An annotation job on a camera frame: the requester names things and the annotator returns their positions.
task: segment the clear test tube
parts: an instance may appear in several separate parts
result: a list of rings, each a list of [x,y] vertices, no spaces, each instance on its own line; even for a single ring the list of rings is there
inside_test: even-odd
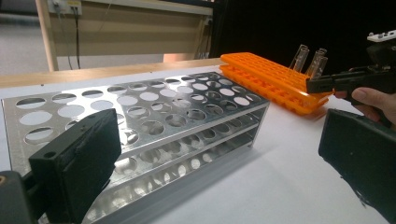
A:
[[[323,74],[324,67],[326,66],[328,58],[323,57],[323,56],[318,56],[318,63],[317,65],[313,68],[312,75],[311,75],[311,80],[315,80],[321,77]]]
[[[318,66],[318,57],[324,57],[324,55],[327,53],[326,49],[318,49],[315,52],[314,58],[312,59],[311,64],[309,64],[308,69],[306,69],[305,74],[309,77],[312,76],[312,73],[314,72],[314,69]]]
[[[309,48],[306,45],[300,45],[297,50],[296,55],[291,62],[289,69],[292,69],[296,72],[301,72],[303,70],[303,66],[305,64],[306,57],[308,56]]]

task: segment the orange test tube rack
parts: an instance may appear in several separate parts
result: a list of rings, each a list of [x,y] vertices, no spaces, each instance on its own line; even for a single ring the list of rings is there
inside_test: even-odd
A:
[[[307,115],[326,104],[332,92],[306,93],[308,76],[252,53],[221,55],[223,75],[262,97],[298,114]]]

